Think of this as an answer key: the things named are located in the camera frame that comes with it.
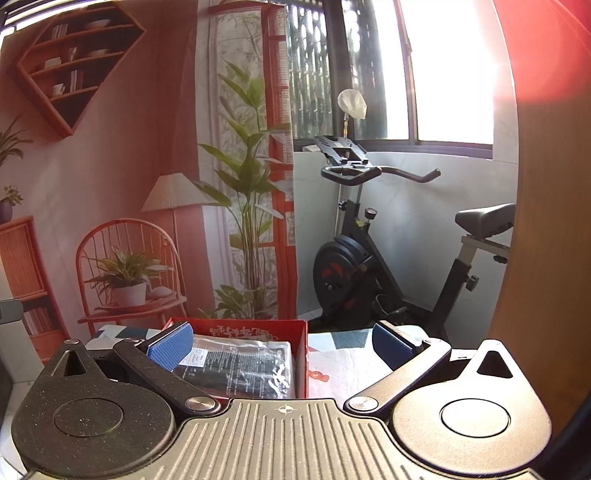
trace black clamp device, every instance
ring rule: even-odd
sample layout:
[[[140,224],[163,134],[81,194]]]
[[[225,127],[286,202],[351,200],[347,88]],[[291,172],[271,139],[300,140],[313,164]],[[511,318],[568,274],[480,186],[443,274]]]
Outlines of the black clamp device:
[[[187,323],[112,351],[67,340],[12,424],[31,478],[540,479],[530,466],[550,419],[498,341],[450,376],[446,342],[378,323],[376,351],[397,368],[344,411],[332,399],[222,407],[170,371],[191,341]]]

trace vase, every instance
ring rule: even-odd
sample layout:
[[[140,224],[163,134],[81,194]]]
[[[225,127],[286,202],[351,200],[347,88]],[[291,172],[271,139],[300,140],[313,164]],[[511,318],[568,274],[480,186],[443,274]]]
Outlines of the vase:
[[[12,207],[10,199],[4,198],[0,200],[0,224],[12,220]]]
[[[113,300],[119,307],[137,307],[146,303],[146,284],[132,287],[112,288]]]

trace wicker cabinet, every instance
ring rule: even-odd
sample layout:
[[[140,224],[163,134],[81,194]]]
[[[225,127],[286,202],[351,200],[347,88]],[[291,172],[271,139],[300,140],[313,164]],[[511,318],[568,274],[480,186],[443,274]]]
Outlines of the wicker cabinet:
[[[23,303],[25,328],[45,363],[68,334],[43,267],[32,217],[0,225],[0,258],[12,295]]]

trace floor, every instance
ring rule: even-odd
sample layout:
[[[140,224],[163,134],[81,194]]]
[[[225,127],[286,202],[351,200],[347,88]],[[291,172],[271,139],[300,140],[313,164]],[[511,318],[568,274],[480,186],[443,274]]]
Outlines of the floor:
[[[10,428],[12,419],[33,382],[16,383],[12,386],[12,393],[0,429],[0,480],[20,480],[26,470],[12,442]]]

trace wooden bookshelf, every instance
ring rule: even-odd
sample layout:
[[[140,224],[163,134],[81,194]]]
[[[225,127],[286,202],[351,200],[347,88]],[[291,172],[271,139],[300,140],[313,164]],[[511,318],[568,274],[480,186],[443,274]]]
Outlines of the wooden bookshelf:
[[[45,363],[69,337],[43,266],[32,217],[0,225],[0,258],[12,295],[24,306],[25,328]]]
[[[145,34],[117,3],[51,17],[11,69],[16,84],[63,137],[74,134],[100,86]],[[109,23],[90,29],[88,24],[97,20]],[[56,36],[59,25],[67,25],[67,30]],[[107,49],[103,55],[89,55],[102,49]],[[60,64],[45,67],[47,60],[58,57]],[[76,82],[72,72],[77,72]],[[53,86],[61,83],[64,93],[53,95]]]

